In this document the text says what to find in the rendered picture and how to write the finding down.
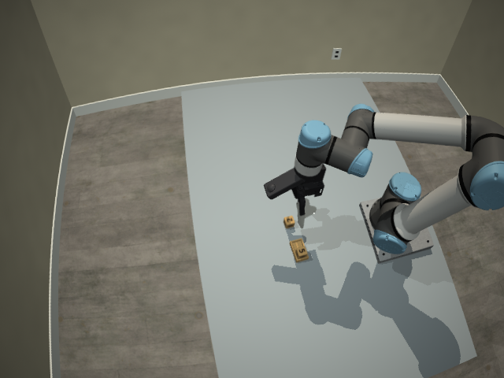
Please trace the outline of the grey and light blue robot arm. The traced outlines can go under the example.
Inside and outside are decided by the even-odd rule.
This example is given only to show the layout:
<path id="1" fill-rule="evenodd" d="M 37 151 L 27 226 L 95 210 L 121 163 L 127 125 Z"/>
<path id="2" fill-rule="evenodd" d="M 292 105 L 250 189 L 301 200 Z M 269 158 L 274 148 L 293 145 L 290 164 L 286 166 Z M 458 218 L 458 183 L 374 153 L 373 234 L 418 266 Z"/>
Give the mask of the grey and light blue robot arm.
<path id="1" fill-rule="evenodd" d="M 322 121 L 304 123 L 295 168 L 304 176 L 315 176 L 325 163 L 364 177 L 372 160 L 369 139 L 459 146 L 472 152 L 457 176 L 421 198 L 421 185 L 414 176 L 406 172 L 392 176 L 369 213 L 373 242 L 385 252 L 404 253 L 419 231 L 469 206 L 483 210 L 504 206 L 504 127 L 484 117 L 375 113 L 370 106 L 357 104 L 341 138 L 331 135 Z"/>

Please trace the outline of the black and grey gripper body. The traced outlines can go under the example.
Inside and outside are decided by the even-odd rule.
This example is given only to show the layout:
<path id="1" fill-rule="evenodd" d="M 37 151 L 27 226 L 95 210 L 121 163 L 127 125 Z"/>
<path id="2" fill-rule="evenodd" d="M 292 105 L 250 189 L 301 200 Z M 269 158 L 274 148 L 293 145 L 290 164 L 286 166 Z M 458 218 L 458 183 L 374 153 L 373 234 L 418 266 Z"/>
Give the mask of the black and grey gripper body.
<path id="1" fill-rule="evenodd" d="M 326 171 L 326 167 L 325 167 L 324 163 L 323 163 L 321 171 L 315 176 L 304 176 L 304 175 L 300 174 L 295 168 L 295 173 L 300 178 L 304 179 L 305 182 L 301 183 L 300 185 L 298 185 L 297 187 L 292 189 L 294 197 L 296 199 L 298 199 L 298 195 L 303 195 L 303 197 L 310 196 L 310 195 L 314 195 L 314 197 L 321 196 L 322 192 L 324 190 L 323 179 L 324 179 L 325 171 Z M 312 180 L 306 180 L 306 179 L 312 179 Z M 312 191 L 312 192 L 309 192 L 309 191 Z M 320 193 L 320 191 L 321 191 L 321 193 Z"/>

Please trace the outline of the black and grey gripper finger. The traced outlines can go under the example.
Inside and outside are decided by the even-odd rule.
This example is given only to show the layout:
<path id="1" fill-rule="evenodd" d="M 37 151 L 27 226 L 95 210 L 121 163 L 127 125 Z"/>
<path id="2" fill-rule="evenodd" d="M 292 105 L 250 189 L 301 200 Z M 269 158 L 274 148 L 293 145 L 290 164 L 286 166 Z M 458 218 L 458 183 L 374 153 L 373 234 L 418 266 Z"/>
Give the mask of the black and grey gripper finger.
<path id="1" fill-rule="evenodd" d="M 296 204 L 298 210 L 298 224 L 301 228 L 303 228 L 305 218 L 314 214 L 317 211 L 317 208 L 315 206 L 311 206 L 309 204 L 309 199 L 303 197 L 303 195 L 298 195 L 298 202 Z"/>

